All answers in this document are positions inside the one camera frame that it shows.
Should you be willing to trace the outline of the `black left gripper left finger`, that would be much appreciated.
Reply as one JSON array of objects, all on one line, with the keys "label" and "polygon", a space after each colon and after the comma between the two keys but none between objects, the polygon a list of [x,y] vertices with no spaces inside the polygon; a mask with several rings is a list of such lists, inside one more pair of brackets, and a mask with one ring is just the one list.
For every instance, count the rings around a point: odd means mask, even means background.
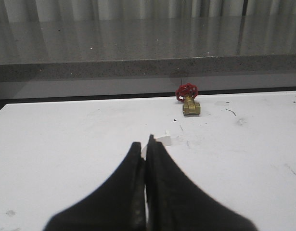
[{"label": "black left gripper left finger", "polygon": [[83,200],[54,215],[46,231],[144,231],[144,167],[134,142],[114,173]]}]

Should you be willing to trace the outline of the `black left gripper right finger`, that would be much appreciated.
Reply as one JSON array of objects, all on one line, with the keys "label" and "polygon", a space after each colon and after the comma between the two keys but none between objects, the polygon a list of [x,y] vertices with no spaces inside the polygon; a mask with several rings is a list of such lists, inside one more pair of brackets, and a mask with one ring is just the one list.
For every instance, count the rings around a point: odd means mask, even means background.
[{"label": "black left gripper right finger", "polygon": [[164,145],[150,136],[145,183],[150,231],[255,231],[249,219],[223,206],[196,186]]}]

